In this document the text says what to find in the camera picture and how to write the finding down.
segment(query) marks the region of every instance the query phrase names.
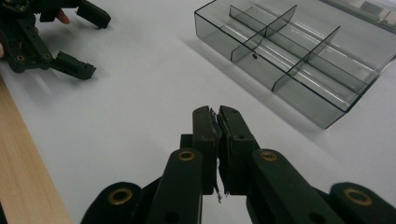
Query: brass screw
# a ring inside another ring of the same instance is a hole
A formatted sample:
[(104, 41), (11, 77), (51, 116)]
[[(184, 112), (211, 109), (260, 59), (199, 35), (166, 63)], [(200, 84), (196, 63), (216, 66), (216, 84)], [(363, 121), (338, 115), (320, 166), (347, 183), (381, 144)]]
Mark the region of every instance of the brass screw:
[(18, 55), (18, 56), (17, 56), (17, 59), (18, 59), (18, 61), (24, 61), (24, 57), (21, 56), (21, 55)]
[(349, 188), (349, 189), (345, 189), (344, 193), (346, 197), (353, 203), (363, 206), (369, 206), (373, 203), (373, 200), (363, 191)]
[(132, 199), (132, 191), (128, 188), (114, 189), (108, 195), (107, 200), (109, 203), (114, 205), (121, 205), (127, 203)]
[(178, 159), (181, 161), (192, 161), (195, 157), (195, 154), (191, 151), (182, 151), (178, 153)]
[(263, 151), (260, 155), (266, 161), (276, 161), (277, 160), (277, 155), (271, 151)]

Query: smoky gray plastic tray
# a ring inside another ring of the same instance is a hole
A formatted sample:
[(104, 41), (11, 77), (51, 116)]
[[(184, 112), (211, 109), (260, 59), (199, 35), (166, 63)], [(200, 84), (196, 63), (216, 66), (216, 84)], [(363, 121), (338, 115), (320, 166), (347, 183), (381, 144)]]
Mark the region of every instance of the smoky gray plastic tray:
[(396, 55), (396, 35), (318, 0), (216, 0), (196, 34), (326, 129)]

